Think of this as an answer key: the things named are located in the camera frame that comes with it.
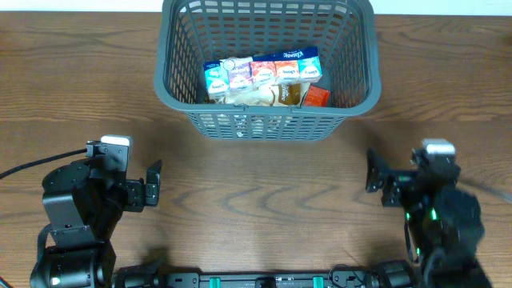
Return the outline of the orange pasta package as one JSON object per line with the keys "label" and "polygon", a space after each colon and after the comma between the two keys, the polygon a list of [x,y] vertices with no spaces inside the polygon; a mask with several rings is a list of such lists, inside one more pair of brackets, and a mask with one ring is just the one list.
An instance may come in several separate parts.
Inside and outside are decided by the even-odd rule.
{"label": "orange pasta package", "polygon": [[302,99],[301,106],[327,107],[329,97],[328,90],[311,85]]}

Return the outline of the brown-white snack bag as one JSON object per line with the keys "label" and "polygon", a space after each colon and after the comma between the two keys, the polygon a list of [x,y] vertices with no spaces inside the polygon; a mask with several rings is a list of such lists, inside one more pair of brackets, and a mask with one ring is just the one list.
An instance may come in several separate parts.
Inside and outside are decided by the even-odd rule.
{"label": "brown-white snack bag", "polygon": [[211,104],[235,106],[300,106],[310,88],[310,83],[260,86],[253,90],[231,92],[208,98]]}

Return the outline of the Kleenex tissue multipack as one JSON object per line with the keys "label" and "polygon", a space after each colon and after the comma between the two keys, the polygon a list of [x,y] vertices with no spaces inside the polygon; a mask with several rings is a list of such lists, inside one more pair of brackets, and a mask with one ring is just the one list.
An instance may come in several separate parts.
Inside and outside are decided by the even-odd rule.
{"label": "Kleenex tissue multipack", "polygon": [[203,68],[208,97],[260,86],[312,84],[323,76],[315,46],[245,58],[225,58],[206,62]]}

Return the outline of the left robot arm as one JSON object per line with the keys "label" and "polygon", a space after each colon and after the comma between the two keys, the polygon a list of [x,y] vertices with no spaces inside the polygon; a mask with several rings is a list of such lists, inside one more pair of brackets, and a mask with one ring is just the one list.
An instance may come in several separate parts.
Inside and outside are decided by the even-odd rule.
{"label": "left robot arm", "polygon": [[116,254],[110,238],[124,212],[156,206],[162,161],[128,179],[128,145],[86,144],[83,159],[48,173],[42,204],[50,220],[38,235],[32,287],[110,287]]}

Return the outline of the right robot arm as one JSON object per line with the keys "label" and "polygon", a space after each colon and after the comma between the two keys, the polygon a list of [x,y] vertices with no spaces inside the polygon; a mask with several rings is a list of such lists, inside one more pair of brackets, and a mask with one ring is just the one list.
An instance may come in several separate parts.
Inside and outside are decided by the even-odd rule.
{"label": "right robot arm", "polygon": [[366,152],[366,191],[380,190],[384,206],[404,212],[407,260],[384,262],[365,276],[366,287],[491,285],[476,252],[485,229],[478,199],[457,188],[454,147],[426,144],[413,151],[415,170],[394,170],[375,150]]}

